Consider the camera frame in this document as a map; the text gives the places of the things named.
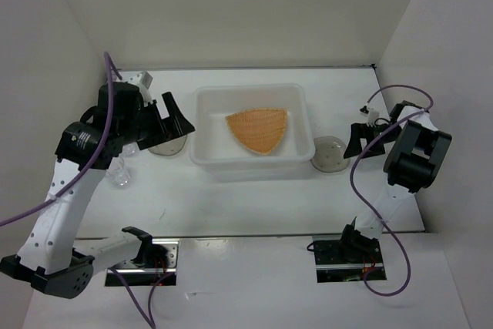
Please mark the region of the woven bamboo fan tray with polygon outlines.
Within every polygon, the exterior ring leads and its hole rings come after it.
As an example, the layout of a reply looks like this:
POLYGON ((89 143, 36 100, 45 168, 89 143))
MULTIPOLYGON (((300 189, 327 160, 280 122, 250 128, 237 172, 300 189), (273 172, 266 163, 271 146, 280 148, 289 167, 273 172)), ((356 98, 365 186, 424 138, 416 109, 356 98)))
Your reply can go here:
POLYGON ((287 131, 287 110, 248 109, 228 115, 226 125, 234 138, 249 151, 266 156, 282 142, 287 131))

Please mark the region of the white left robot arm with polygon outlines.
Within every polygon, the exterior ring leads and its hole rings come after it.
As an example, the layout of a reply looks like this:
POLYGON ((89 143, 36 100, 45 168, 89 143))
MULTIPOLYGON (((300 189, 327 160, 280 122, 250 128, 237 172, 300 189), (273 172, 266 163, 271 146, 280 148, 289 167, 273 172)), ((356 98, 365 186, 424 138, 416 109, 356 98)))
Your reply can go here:
POLYGON ((162 98, 166 118, 159 114, 156 100, 146 101, 136 85, 115 82, 99 89, 96 105, 64 130, 55 151, 49 205, 19 251, 1 259, 3 274, 44 294, 72 299, 93 275, 123 261, 136 267, 165 266, 168 250, 136 227, 124 227, 90 247, 74 245, 92 195, 124 146, 135 143, 148 149, 194 131, 172 93, 162 98))

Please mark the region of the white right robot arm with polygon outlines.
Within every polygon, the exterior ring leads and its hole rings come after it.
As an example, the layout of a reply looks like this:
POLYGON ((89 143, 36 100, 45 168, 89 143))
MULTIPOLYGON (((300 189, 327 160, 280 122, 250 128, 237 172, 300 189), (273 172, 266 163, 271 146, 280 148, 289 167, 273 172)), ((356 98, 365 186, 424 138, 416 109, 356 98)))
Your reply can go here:
POLYGON ((370 253, 395 211, 408 197, 435 180, 451 136, 436 128, 428 108, 398 103, 388 118, 366 104, 363 123, 350 126, 342 143, 332 136, 313 137, 303 91, 298 86, 259 89, 200 89, 196 123, 179 121, 191 135, 190 158, 213 174, 235 172, 258 176, 311 162, 321 172, 355 170, 358 163, 384 156, 386 186, 375 203, 344 228, 337 252, 354 262, 370 253))

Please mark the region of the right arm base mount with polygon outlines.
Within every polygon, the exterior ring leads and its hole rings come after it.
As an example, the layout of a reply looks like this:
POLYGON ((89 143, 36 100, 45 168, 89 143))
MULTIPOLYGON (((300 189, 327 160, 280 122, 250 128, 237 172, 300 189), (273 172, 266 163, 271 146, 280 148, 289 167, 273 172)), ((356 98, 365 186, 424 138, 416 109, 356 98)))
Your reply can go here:
POLYGON ((367 272, 369 281, 387 279, 379 244, 370 253, 343 251, 336 237, 313 237, 306 250, 314 256, 319 284, 359 282, 367 272))

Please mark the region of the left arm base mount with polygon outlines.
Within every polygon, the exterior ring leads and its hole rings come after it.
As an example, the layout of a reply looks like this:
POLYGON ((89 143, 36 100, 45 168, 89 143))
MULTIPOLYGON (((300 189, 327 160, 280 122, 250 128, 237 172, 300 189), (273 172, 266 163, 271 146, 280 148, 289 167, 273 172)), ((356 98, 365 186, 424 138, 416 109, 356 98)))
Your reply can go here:
POLYGON ((159 254, 151 257, 143 265, 123 260, 114 265, 130 287, 151 287, 159 281, 159 286, 175 286, 178 265, 179 240, 156 238, 159 254))

